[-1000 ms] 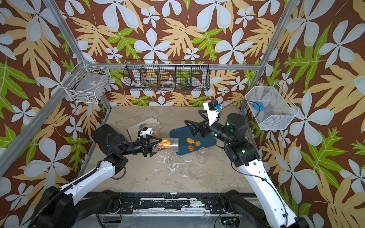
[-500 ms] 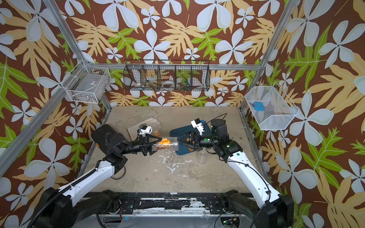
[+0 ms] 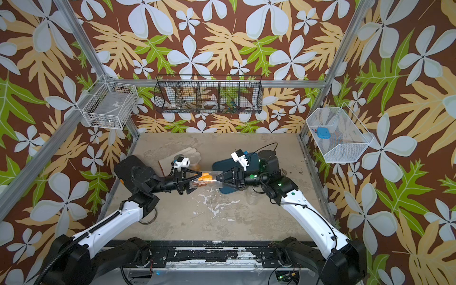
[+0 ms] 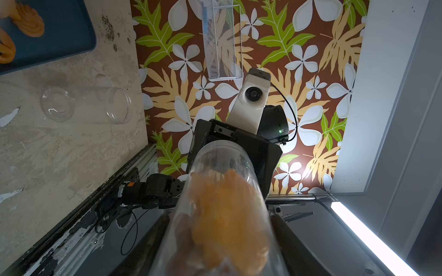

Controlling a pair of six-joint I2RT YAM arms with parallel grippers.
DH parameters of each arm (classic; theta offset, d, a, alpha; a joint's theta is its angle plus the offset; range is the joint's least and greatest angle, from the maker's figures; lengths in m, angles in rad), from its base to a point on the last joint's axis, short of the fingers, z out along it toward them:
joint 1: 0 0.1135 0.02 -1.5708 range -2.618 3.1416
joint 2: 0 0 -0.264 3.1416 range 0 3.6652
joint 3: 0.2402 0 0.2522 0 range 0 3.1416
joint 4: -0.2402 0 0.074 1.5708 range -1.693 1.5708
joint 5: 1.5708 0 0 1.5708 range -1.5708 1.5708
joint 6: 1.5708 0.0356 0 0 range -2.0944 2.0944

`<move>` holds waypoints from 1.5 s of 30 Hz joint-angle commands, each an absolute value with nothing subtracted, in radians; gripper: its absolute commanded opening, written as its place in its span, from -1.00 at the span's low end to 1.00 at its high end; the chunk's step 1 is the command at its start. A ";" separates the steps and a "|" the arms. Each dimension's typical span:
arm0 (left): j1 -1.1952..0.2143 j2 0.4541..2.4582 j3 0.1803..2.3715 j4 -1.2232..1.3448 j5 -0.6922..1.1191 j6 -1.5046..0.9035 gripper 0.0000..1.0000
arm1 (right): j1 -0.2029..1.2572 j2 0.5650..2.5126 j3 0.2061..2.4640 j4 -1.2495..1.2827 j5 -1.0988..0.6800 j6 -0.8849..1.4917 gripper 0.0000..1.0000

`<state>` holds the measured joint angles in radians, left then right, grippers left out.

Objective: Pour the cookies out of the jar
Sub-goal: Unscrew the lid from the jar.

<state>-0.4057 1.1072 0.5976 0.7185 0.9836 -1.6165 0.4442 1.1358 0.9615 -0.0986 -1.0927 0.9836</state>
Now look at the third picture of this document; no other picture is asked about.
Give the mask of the clear cookie jar front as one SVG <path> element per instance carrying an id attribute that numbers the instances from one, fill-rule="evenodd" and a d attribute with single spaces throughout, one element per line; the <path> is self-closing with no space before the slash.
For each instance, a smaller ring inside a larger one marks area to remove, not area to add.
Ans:
<path id="1" fill-rule="evenodd" d="M 200 181 L 205 182 L 205 186 L 200 187 L 200 188 L 216 190 L 216 189 L 218 189 L 218 187 L 216 185 L 216 176 L 221 173 L 222 173 L 221 171 L 203 172 L 202 177 L 197 178 L 195 180 L 200 180 Z"/>

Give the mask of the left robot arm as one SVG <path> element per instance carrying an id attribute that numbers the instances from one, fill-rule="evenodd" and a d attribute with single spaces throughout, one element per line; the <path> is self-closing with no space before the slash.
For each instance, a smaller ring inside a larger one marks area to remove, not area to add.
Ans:
<path id="1" fill-rule="evenodd" d="M 149 215 L 159 202 L 160 192 L 178 191 L 190 194 L 193 181 L 203 173 L 188 167 L 189 160 L 180 157 L 172 162 L 169 176 L 158 176 L 137 156 L 129 156 L 115 166 L 115 174 L 131 196 L 119 209 L 92 227 L 54 240 L 45 258 L 37 285 L 89 285 L 94 279 L 127 264 L 143 265 L 149 259 L 148 244 L 131 238 L 119 247 L 103 250 L 118 234 Z"/>

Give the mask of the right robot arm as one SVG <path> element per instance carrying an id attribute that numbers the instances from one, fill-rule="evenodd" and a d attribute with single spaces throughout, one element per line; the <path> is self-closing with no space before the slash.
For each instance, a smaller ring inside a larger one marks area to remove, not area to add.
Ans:
<path id="1" fill-rule="evenodd" d="M 270 203 L 286 210 L 312 238 L 315 247 L 294 237 L 277 245 L 276 258 L 282 266 L 300 266 L 318 275 L 317 284 L 356 285 L 367 271 L 366 247 L 351 241 L 332 226 L 305 198 L 299 187 L 286 177 L 274 150 L 261 150 L 256 158 L 258 169 L 249 171 L 249 158 L 238 150 L 232 153 L 237 166 L 217 175 L 217 181 L 238 191 L 261 187 Z"/>

